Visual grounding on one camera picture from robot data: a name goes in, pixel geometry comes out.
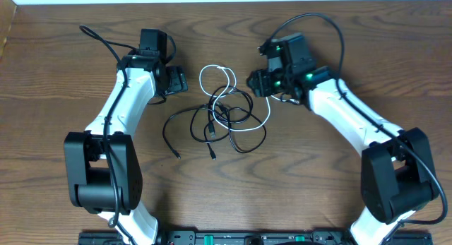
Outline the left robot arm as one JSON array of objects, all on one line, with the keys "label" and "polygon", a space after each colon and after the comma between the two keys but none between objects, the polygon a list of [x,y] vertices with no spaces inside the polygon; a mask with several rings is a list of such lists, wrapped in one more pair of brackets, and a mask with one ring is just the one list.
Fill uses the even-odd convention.
[{"label": "left robot arm", "polygon": [[184,70],[172,66],[166,32],[143,29],[137,47],[115,54],[116,81],[105,105],[82,132],[64,140],[71,203],[107,221],[124,244],[165,244],[167,239],[141,201],[143,176],[133,145],[137,125],[153,98],[188,89]]}]

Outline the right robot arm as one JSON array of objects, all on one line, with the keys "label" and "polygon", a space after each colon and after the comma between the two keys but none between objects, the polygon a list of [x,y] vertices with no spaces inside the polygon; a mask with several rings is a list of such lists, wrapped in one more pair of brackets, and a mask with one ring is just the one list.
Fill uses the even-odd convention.
[{"label": "right robot arm", "polygon": [[429,139],[419,128],[389,122],[356,97],[329,66],[318,66],[305,37],[267,39],[259,48],[265,69],[252,71],[247,86],[257,97],[290,95],[329,122],[361,157],[364,210],[349,228],[353,244],[385,244],[414,213],[440,198]]}]

